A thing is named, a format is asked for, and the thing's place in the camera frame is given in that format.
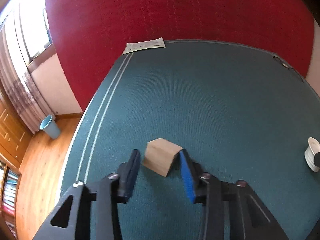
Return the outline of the tan wooden wedge block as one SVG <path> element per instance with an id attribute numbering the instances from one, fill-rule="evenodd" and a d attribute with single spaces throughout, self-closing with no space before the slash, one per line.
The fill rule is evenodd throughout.
<path id="1" fill-rule="evenodd" d="M 142 164 L 160 176 L 166 177 L 182 147 L 163 138 L 147 143 Z"/>

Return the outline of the white stacked plates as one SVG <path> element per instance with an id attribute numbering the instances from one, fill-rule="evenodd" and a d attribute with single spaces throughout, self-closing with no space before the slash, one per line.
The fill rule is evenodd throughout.
<path id="1" fill-rule="evenodd" d="M 305 161 L 306 161 L 308 167 L 313 172 L 319 171 L 319 167 L 316 167 L 313 163 L 314 155 L 317 152 L 319 152 L 319 142 L 315 138 L 309 137 L 308 138 L 308 147 L 305 150 L 304 157 L 305 157 Z"/>

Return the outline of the green table mat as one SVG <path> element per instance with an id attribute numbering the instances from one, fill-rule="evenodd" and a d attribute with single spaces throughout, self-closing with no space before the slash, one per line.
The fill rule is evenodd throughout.
<path id="1" fill-rule="evenodd" d="M 304 158 L 310 137 L 319 138 L 319 96 L 281 59 L 170 41 L 115 61 L 77 127 L 61 191 L 101 180 L 163 138 L 218 179 L 247 181 L 289 239 L 305 239 L 319 219 L 319 174 Z"/>

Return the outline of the blue waste bin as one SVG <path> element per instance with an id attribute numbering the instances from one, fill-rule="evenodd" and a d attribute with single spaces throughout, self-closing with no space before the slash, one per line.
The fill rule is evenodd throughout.
<path id="1" fill-rule="evenodd" d="M 61 134 L 61 131 L 52 115 L 48 115 L 42 120 L 40 130 L 47 133 L 52 139 L 57 139 Z"/>

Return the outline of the black wristwatch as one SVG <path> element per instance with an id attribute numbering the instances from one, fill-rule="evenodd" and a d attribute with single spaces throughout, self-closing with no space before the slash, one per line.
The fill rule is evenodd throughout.
<path id="1" fill-rule="evenodd" d="M 295 72 L 296 76 L 300 79 L 300 81 L 303 83 L 304 82 L 304 78 L 299 74 L 299 72 L 291 67 L 289 64 L 287 64 L 283 59 L 281 59 L 278 55 L 272 55 L 273 59 L 275 61 L 277 61 L 280 65 L 282 65 L 285 69 L 287 70 L 292 70 L 293 72 Z"/>

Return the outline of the bookshelf with books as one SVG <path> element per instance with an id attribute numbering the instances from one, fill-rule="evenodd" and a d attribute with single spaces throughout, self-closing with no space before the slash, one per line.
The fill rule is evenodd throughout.
<path id="1" fill-rule="evenodd" d="M 1 157 L 1 230 L 7 239 L 18 239 L 16 207 L 21 173 Z"/>

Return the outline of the wooden door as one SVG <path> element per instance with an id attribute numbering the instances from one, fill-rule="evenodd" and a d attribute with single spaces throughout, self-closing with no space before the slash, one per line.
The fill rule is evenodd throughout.
<path id="1" fill-rule="evenodd" d="M 12 167 L 19 169 L 32 134 L 3 97 L 1 97 L 0 109 L 1 158 Z"/>

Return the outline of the white paper leaflet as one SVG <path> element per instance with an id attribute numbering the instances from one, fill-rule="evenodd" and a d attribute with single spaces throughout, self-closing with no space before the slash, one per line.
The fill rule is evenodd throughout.
<path id="1" fill-rule="evenodd" d="M 165 47 L 166 46 L 165 46 L 164 40 L 162 37 L 160 37 L 155 40 L 136 42 L 136 43 L 127 43 L 122 54 L 124 55 L 124 54 L 145 50 L 145 49 L 155 49 L 155 48 L 165 48 Z"/>

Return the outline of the patterned curtain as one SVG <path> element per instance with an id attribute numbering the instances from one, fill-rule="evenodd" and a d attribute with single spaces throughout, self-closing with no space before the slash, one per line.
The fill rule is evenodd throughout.
<path id="1" fill-rule="evenodd" d="M 21 53 L 16 35 L 14 13 L 1 29 L 1 83 L 18 116 L 36 133 L 42 120 L 54 115 L 36 86 Z"/>

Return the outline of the red quilted blanket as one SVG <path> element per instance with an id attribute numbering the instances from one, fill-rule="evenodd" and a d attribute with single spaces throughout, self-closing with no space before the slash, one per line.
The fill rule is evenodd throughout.
<path id="1" fill-rule="evenodd" d="M 234 42 L 275 52 L 308 72 L 314 23 L 302 0 L 45 0 L 50 34 L 85 109 L 129 42 Z"/>

